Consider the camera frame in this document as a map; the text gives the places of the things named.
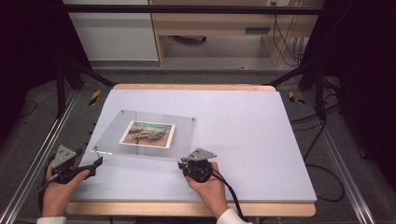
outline metal rod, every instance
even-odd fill
[[[341,10],[321,7],[226,7],[226,6],[147,6],[147,5],[43,5],[43,9],[85,13],[199,13],[199,14],[270,14],[323,15]]]
[[[311,111],[314,111],[314,100],[312,99],[311,94],[308,94],[306,91],[303,91],[303,96]],[[317,119],[317,124],[320,124],[322,121]],[[344,186],[346,188],[346,194],[349,198],[350,203],[356,213],[356,216],[359,219],[361,224],[374,224],[375,220],[369,207],[367,206],[366,201],[364,201],[363,196],[361,195],[361,191],[359,190],[358,185],[353,179],[352,174],[349,172],[346,163],[344,162],[337,146],[332,140],[332,136],[329,133],[329,130],[324,127],[323,135],[322,135],[323,143],[329,153],[330,158],[332,159],[332,164],[334,165],[337,174],[340,179],[343,181]]]
[[[1,214],[0,224],[12,223],[17,217],[17,214],[20,212],[21,207],[23,206],[27,195],[32,189],[32,186],[35,183],[35,180],[37,179],[43,165],[46,163],[45,159],[50,154],[53,144],[55,143],[59,132],[64,126],[64,123],[70,114],[71,108],[73,107],[77,96],[78,91],[72,91],[67,102],[66,110],[59,119],[55,120],[51,130],[49,131],[49,134],[47,135],[46,140],[44,141],[41,148],[38,150],[37,155],[35,156],[35,159],[33,160],[29,170],[27,171],[25,177],[20,183],[20,186],[18,187],[6,209]]]

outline clear acrylic sheet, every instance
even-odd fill
[[[195,118],[121,110],[91,151],[160,161],[191,153]]]

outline white table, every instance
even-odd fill
[[[280,95],[272,87],[133,85],[107,96],[82,164],[122,109],[197,118],[189,153],[216,153],[245,216],[310,217],[316,195]],[[229,205],[233,198],[227,191]],[[175,162],[105,155],[67,207],[75,215],[194,216],[211,213]]]

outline floor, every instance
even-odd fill
[[[262,84],[286,74],[294,66],[281,63],[272,66],[268,54],[263,50],[264,45],[259,37],[209,37],[206,42],[196,39],[172,37],[168,39],[168,47],[164,65],[155,63],[134,63],[128,69],[104,69],[97,67],[97,71],[104,77],[117,82],[132,83],[242,83]],[[285,54],[287,63],[294,60]],[[86,86],[78,96],[78,106],[73,109],[70,118],[79,118],[79,122],[64,126],[56,139],[77,142],[76,147],[84,147],[90,140],[92,124],[100,114],[100,106],[106,99],[108,88],[103,89],[95,107],[87,107],[92,92],[98,87],[89,77],[83,76]],[[311,91],[299,92],[295,84],[299,77],[288,80],[278,87],[286,111],[292,121],[297,142],[302,155],[307,153],[318,135],[323,122],[304,118],[313,114]],[[290,91],[294,93],[294,100],[290,99]],[[326,90],[326,107],[330,108],[327,115],[326,129],[314,144],[306,163],[320,165],[330,170],[335,176],[339,174],[339,164],[334,162],[330,145],[340,152],[343,162],[348,168],[353,183],[358,188],[358,194],[353,189],[346,189],[346,195],[339,202],[328,202],[342,195],[342,188],[337,178],[329,172],[314,166],[307,168],[314,188],[320,198],[316,202],[317,212],[313,217],[267,217],[261,223],[396,223],[396,195],[387,185],[384,177],[376,167],[374,161],[360,157],[359,146],[353,134],[344,121],[337,99],[331,90]],[[13,132],[0,146],[0,173],[2,188],[0,208],[2,211],[13,197],[24,175],[29,171],[37,151],[42,147],[55,121],[56,85],[54,82],[32,89],[27,97],[21,118],[17,120]],[[364,206],[356,208],[361,196]],[[360,209],[368,208],[367,216],[359,214]],[[36,191],[29,190],[25,203],[17,216],[20,223],[35,223],[39,217],[36,203]],[[68,216],[68,223],[106,223],[109,217],[78,217]],[[252,222],[259,223],[252,217]],[[114,217],[114,223],[134,223],[133,217]]]

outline sleeve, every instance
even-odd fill
[[[235,213],[235,211],[232,208],[229,208],[227,211],[221,214],[216,224],[247,224],[247,223],[250,222],[245,222]]]
[[[66,217],[41,217],[36,224],[65,224]]]

